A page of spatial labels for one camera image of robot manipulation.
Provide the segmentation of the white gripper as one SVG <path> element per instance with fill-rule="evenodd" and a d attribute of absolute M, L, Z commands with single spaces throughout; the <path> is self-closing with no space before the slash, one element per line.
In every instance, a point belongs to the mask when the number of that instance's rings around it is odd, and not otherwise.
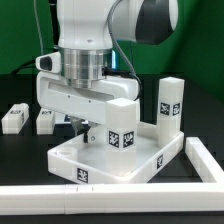
<path fill-rule="evenodd" d="M 106 122 L 106 102 L 117 98 L 134 100 L 138 94 L 136 80 L 107 76 L 93 81 L 90 89 L 74 88 L 60 75 L 40 72 L 37 76 L 37 100 L 48 110 L 69 115 L 76 135 L 87 130 L 84 120 L 97 124 Z M 106 129 L 99 125 L 84 133 L 83 142 L 88 144 L 104 143 Z"/>

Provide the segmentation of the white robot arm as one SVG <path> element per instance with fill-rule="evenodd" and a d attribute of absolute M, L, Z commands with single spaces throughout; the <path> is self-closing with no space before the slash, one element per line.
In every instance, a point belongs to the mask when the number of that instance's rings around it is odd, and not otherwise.
<path fill-rule="evenodd" d="M 158 45 L 174 32 L 177 0 L 58 0 L 58 50 L 36 59 L 38 103 L 109 137 L 137 134 L 141 83 L 111 66 L 120 40 Z"/>

